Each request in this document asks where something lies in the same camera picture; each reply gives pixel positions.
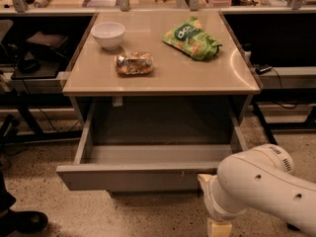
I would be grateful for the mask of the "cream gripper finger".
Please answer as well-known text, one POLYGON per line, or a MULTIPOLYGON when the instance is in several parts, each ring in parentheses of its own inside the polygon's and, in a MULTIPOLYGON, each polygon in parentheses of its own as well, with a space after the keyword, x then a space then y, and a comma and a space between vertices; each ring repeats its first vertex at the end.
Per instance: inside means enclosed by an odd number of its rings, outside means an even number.
POLYGON ((207 237, 230 237, 232 224, 230 222, 218 222, 211 218, 207 220, 207 237))

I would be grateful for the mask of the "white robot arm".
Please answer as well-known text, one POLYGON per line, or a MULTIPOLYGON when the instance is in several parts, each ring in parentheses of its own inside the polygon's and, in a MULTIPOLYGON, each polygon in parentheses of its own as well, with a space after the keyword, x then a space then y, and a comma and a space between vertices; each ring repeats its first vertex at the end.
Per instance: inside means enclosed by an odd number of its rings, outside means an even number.
POLYGON ((252 207, 316 236, 316 184, 295 177, 292 158, 277 145, 232 154, 216 174, 197 179, 214 221, 232 221, 252 207))

